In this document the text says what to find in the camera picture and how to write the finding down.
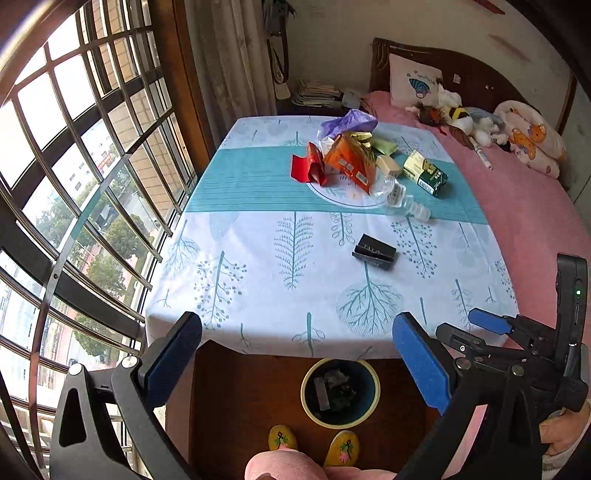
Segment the right hand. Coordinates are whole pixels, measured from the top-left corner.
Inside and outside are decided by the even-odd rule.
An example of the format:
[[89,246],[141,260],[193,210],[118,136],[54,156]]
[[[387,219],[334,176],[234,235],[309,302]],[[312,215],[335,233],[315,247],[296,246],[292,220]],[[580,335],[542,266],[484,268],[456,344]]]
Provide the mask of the right hand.
[[542,422],[539,430],[542,444],[548,446],[546,454],[554,456],[567,451],[585,433],[589,421],[590,403],[586,401],[579,412],[565,410]]

